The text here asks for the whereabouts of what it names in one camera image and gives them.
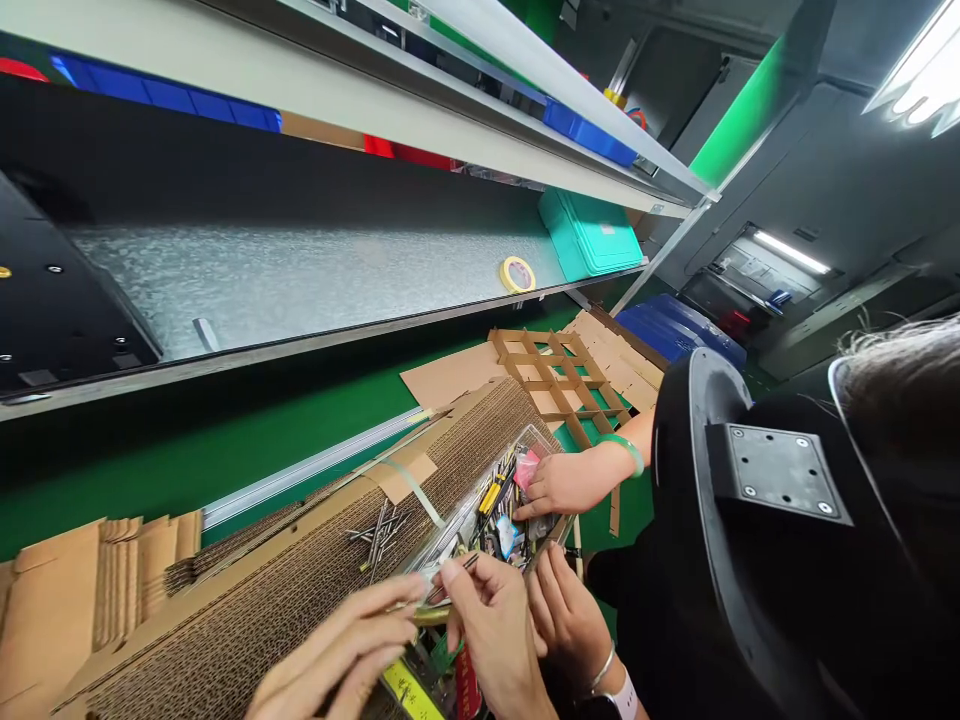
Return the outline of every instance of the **roll of tape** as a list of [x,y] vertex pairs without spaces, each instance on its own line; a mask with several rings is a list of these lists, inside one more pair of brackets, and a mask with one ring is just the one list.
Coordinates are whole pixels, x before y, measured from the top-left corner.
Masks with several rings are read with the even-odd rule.
[[500,266],[500,281],[511,293],[530,292],[537,287],[533,268],[525,260],[508,257]]

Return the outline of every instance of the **ceiling light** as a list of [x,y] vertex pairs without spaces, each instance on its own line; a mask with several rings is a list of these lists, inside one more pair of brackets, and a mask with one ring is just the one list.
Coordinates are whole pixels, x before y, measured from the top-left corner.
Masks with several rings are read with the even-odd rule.
[[780,254],[786,255],[791,260],[796,260],[798,263],[800,263],[806,268],[809,268],[810,270],[813,270],[815,273],[818,273],[820,275],[825,275],[826,273],[830,272],[830,268],[828,268],[823,263],[819,263],[816,260],[814,260],[812,257],[804,255],[799,250],[794,250],[785,242],[781,242],[780,240],[777,240],[773,235],[765,233],[763,230],[754,231],[753,237],[756,240],[759,240],[760,242],[764,243],[765,245],[769,245]]
[[887,103],[888,119],[919,125],[940,113],[933,137],[960,121],[960,0],[945,0],[927,20],[864,113]]

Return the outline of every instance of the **person's hand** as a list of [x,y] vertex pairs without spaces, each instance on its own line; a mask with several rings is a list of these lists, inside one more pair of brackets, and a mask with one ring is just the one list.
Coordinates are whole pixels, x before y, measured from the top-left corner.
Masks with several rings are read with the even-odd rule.
[[415,605],[386,611],[415,603],[423,593],[420,575],[404,575],[351,595],[264,676],[247,719],[312,718],[328,695],[328,720],[360,717],[377,679],[417,634],[410,620]]
[[579,453],[548,455],[527,487],[530,502],[519,507],[513,519],[519,522],[549,513],[586,512],[633,474],[635,466],[630,452],[612,443]]
[[[536,572],[529,574],[528,584],[533,621],[547,645],[548,657],[565,669],[577,690],[589,689],[613,648],[600,606],[567,565],[563,549],[556,543],[537,556]],[[609,677],[609,682],[601,683],[601,692],[620,691],[625,671],[618,665],[619,660],[605,674],[604,681]]]
[[480,689],[497,718],[555,720],[537,664],[523,575],[490,555],[479,555],[469,570],[462,563],[471,555],[447,560],[440,568],[454,607],[447,647],[455,652],[465,638]]

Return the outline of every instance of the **metal mounting plate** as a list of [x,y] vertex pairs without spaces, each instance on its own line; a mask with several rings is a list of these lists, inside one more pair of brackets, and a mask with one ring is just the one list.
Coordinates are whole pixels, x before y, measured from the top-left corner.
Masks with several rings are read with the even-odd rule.
[[718,497],[853,524],[816,435],[728,423],[707,438]]

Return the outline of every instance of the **red label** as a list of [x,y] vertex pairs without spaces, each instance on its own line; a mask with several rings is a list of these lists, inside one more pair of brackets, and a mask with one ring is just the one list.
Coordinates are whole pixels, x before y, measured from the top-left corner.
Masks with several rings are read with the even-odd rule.
[[480,695],[480,685],[477,683],[477,673],[473,670],[470,653],[467,646],[457,655],[457,718],[458,720],[473,720],[480,712],[483,701]]

